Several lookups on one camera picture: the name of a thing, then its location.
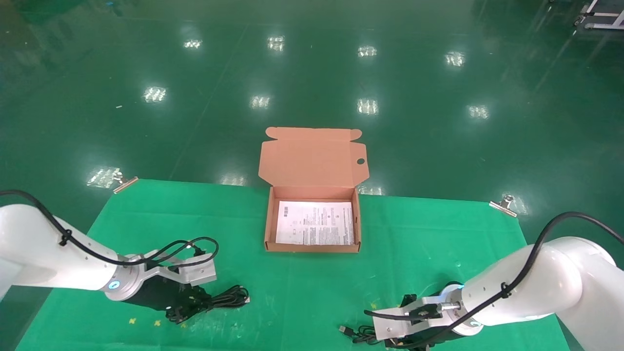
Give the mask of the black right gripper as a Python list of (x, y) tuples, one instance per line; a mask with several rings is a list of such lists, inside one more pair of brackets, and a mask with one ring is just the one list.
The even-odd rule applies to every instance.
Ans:
[[(417, 294), (405, 294), (403, 296), (403, 300), (401, 301), (400, 307), (403, 308), (408, 304), (412, 304), (417, 299)], [(446, 326), (427, 328), (417, 333), (410, 334), (406, 338), (404, 338), (404, 344), (417, 344), (417, 347), (415, 348), (408, 349), (407, 347), (404, 347), (403, 342), (401, 342), (401, 340), (397, 338), (385, 339), (384, 347), (388, 351), (404, 351), (406, 349), (408, 349), (409, 351), (428, 351), (430, 348), (434, 347), (434, 345), (443, 344), (444, 342), (448, 342), (458, 338), (472, 337), (474, 335), (477, 335), (477, 326), (458, 325), (444, 335), (437, 337), (428, 345), (424, 345), (423, 341), (433, 338), (446, 328)]]

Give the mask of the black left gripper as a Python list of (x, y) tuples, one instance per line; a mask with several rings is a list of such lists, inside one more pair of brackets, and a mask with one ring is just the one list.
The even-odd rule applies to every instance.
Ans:
[(180, 284), (165, 277), (148, 278), (123, 302), (166, 311), (166, 318), (177, 325), (196, 315), (197, 308), (214, 307), (213, 297), (204, 288)]

